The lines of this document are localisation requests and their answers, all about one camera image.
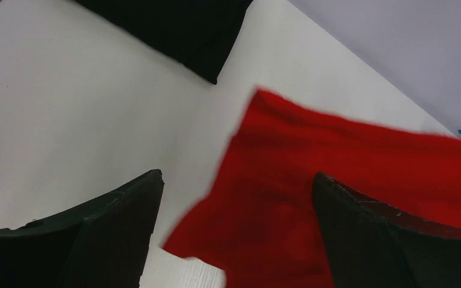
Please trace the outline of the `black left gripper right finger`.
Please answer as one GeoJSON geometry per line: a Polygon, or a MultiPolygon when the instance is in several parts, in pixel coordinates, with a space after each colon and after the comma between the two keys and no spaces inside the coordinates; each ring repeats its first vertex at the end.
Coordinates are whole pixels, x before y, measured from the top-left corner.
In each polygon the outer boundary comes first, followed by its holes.
{"type": "Polygon", "coordinates": [[[336,287],[461,287],[461,229],[317,173],[312,203],[336,287]]]}

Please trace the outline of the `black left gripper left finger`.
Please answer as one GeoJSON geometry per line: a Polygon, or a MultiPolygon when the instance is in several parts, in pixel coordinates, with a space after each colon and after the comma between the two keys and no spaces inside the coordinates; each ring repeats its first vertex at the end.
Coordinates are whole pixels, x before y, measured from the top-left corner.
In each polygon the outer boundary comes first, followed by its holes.
{"type": "Polygon", "coordinates": [[[154,169],[18,229],[0,229],[0,287],[139,287],[163,194],[154,169]]]}

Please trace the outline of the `red t shirt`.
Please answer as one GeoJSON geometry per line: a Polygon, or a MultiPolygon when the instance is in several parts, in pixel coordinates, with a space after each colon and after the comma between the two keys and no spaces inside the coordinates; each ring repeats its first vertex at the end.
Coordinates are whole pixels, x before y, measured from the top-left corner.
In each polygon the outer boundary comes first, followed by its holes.
{"type": "Polygon", "coordinates": [[[163,248],[227,287],[461,287],[461,140],[259,89],[163,248]]]}

